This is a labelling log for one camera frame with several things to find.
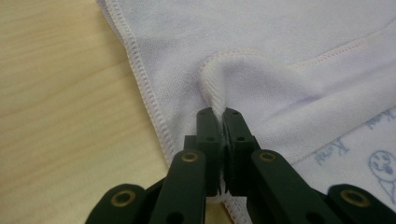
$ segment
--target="wood grain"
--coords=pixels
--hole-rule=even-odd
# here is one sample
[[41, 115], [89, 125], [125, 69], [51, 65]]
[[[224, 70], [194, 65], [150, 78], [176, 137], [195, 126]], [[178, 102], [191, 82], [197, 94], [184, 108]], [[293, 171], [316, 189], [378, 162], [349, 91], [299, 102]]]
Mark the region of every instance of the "wood grain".
[[[0, 3], [0, 223], [84, 223], [166, 175], [126, 53], [94, 0]], [[206, 223], [231, 223], [206, 208]]]

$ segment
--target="brass screw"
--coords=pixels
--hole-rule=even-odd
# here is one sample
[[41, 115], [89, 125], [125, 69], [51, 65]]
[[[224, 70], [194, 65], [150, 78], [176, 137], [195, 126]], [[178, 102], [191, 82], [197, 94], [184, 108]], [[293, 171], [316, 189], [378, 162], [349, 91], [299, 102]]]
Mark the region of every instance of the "brass screw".
[[276, 160], [276, 155], [272, 152], [262, 152], [259, 157], [262, 161], [272, 162]]
[[343, 189], [341, 191], [341, 197], [350, 204], [353, 204], [358, 207], [368, 207], [370, 206], [370, 201], [366, 196], [357, 192], [353, 189]]
[[117, 192], [111, 198], [111, 204], [115, 207], [125, 207], [126, 205], [132, 203], [136, 198], [134, 191], [130, 189], [125, 189]]
[[198, 155], [194, 152], [186, 152], [181, 156], [181, 159], [186, 162], [193, 162], [198, 160]]

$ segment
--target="wooden table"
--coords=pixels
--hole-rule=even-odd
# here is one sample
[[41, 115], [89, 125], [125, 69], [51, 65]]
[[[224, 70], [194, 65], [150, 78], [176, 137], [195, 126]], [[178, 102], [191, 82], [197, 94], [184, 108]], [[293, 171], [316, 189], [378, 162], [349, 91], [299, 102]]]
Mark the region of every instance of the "wooden table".
[[[84, 223], [167, 166], [126, 53], [94, 0], [0, 2], [0, 223]], [[206, 223], [231, 223], [209, 205]]]

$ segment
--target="white towel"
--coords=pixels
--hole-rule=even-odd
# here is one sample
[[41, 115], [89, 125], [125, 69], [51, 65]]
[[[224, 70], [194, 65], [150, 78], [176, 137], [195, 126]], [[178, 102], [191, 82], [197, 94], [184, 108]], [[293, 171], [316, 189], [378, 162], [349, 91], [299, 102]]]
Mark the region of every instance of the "white towel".
[[[240, 111], [262, 148], [322, 192], [396, 210], [396, 2], [98, 0], [170, 162], [195, 114]], [[225, 195], [235, 223], [244, 198]]]

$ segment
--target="printed cartoon design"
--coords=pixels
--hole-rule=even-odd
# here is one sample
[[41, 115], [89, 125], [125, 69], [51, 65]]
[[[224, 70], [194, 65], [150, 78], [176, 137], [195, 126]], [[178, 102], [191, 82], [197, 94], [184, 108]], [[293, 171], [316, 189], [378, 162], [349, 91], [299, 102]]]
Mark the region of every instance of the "printed cartoon design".
[[379, 150], [371, 155], [369, 166], [392, 203], [396, 204], [396, 158], [387, 151]]

